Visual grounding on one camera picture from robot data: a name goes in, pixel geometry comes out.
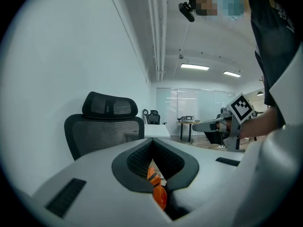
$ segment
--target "ceiling light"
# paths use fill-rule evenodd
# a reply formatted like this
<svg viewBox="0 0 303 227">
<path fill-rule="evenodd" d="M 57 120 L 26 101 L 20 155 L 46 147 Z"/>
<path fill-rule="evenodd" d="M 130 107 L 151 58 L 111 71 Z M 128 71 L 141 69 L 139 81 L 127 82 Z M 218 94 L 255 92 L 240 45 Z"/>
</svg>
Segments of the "ceiling light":
<svg viewBox="0 0 303 227">
<path fill-rule="evenodd" d="M 196 66 L 196 65 L 190 65 L 190 64 L 182 64 L 181 68 L 190 68 L 190 69 L 199 69 L 199 70 L 208 70 L 208 66 Z"/>
<path fill-rule="evenodd" d="M 235 74 L 235 73 L 231 73 L 231 72 L 229 72 L 229 71 L 225 71 L 225 72 L 223 72 L 223 74 L 225 74 L 225 75 L 230 75 L 230 76 L 237 77 L 237 78 L 240 77 L 240 75 Z"/>
</svg>

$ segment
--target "black camera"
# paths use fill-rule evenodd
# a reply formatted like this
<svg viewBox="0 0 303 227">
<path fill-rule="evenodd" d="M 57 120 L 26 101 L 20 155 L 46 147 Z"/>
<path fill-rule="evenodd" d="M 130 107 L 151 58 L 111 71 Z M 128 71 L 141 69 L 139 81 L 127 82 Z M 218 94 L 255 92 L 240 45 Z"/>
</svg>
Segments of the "black camera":
<svg viewBox="0 0 303 227">
<path fill-rule="evenodd" d="M 192 14 L 193 10 L 190 8 L 190 6 L 187 4 L 187 2 L 180 3 L 179 10 L 189 20 L 189 22 L 194 22 L 195 17 Z"/>
</svg>

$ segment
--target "white pipe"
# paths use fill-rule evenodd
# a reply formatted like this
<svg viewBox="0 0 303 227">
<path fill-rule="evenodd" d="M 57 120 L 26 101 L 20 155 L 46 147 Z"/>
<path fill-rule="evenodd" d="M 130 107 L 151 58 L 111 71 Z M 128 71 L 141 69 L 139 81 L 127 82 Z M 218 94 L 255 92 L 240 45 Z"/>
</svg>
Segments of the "white pipe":
<svg viewBox="0 0 303 227">
<path fill-rule="evenodd" d="M 186 38 L 187 38 L 187 35 L 188 35 L 189 25 L 190 25 L 190 22 L 188 22 L 188 23 L 187 23 L 187 26 L 186 26 L 186 31 L 185 31 L 184 40 L 183 40 L 183 44 L 182 44 L 182 47 L 181 47 L 180 54 L 183 54 L 183 51 L 184 51 L 184 46 L 185 46 Z M 180 59 L 177 61 L 176 68 L 175 68 L 175 71 L 174 71 L 174 74 L 172 75 L 173 77 L 174 77 L 175 74 L 176 74 L 176 70 L 177 70 L 177 67 L 178 67 L 178 65 L 179 65 L 179 62 L 180 62 Z"/>
<path fill-rule="evenodd" d="M 154 18 L 155 18 L 155 27 L 156 27 L 157 64 L 159 67 L 160 66 L 160 23 L 159 23 L 158 0 L 152 0 L 152 3 L 153 3 L 153 12 L 154 12 Z"/>
<path fill-rule="evenodd" d="M 154 52 L 154 57 L 155 57 L 156 76 L 157 76 L 157 82 L 158 82 L 159 81 L 159 74 L 158 74 L 159 69 L 158 69 L 157 52 L 156 52 L 156 34 L 155 34 L 155 21 L 154 21 L 154 16 L 153 16 L 152 0 L 148 0 L 148 6 L 150 9 L 153 52 Z"/>
<path fill-rule="evenodd" d="M 163 9 L 163 25 L 162 25 L 162 65 L 161 65 L 161 81 L 163 81 L 164 75 L 164 62 L 165 62 L 165 51 L 166 51 L 166 34 L 167 34 L 167 2 L 168 0 L 162 0 Z"/>
</svg>

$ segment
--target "black t-shirt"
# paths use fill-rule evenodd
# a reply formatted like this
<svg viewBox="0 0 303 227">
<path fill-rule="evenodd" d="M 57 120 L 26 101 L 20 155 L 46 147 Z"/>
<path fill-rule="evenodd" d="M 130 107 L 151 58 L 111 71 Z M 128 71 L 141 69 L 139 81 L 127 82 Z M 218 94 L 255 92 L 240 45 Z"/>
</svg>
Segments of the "black t-shirt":
<svg viewBox="0 0 303 227">
<path fill-rule="evenodd" d="M 266 105 L 275 106 L 269 90 L 283 74 L 294 55 L 300 39 L 295 34 L 292 20 L 275 0 L 249 0 L 251 9 L 251 26 L 257 49 L 257 61 L 264 74 Z M 284 119 L 278 109 L 279 126 Z"/>
</svg>

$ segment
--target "white desk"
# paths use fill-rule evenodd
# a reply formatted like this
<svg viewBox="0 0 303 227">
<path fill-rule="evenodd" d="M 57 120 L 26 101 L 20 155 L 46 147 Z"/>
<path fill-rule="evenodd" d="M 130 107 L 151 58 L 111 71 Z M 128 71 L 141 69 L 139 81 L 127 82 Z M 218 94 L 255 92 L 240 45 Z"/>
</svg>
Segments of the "white desk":
<svg viewBox="0 0 303 227">
<path fill-rule="evenodd" d="M 146 138 L 170 138 L 169 131 L 163 124 L 145 124 L 144 136 Z"/>
</svg>

